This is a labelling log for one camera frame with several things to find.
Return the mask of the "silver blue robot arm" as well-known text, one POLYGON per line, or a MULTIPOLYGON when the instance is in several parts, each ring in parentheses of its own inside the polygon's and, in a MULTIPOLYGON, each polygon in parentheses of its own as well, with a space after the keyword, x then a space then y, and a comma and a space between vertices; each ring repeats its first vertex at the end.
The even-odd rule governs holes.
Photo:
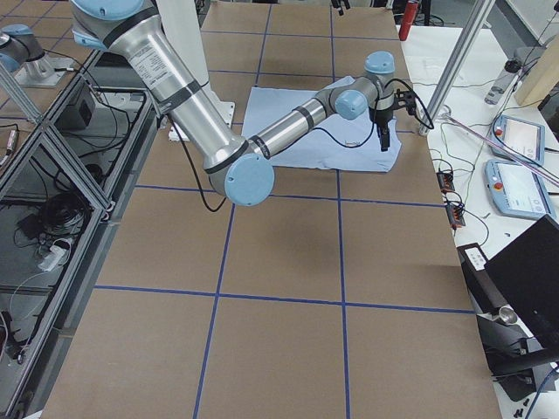
POLYGON ((168 41, 158 8, 151 1, 74 1, 77 44, 121 55, 158 103, 204 158, 212 188, 231 202, 253 206, 272 192, 273 156, 289 148, 326 118, 354 120, 368 113, 381 143, 390 146, 394 58, 373 52, 364 74, 347 86, 320 90, 250 139, 237 135, 211 103, 202 85, 168 41))

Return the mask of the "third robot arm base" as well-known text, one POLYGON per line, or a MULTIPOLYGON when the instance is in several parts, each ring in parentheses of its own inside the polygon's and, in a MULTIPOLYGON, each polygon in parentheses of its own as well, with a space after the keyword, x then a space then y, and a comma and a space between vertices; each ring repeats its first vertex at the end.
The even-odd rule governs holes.
POLYGON ((21 86, 56 86, 72 62, 71 58, 52 58, 25 24, 1 29, 1 64, 21 86))

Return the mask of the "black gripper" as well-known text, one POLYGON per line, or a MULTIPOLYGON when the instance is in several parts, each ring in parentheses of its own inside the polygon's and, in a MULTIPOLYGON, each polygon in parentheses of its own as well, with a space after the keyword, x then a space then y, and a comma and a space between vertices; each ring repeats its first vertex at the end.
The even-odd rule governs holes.
POLYGON ((389 122, 393 118, 394 94, 390 93, 383 98, 377 98, 369 107, 369 118, 376 125, 380 148, 388 151, 390 148, 389 122))

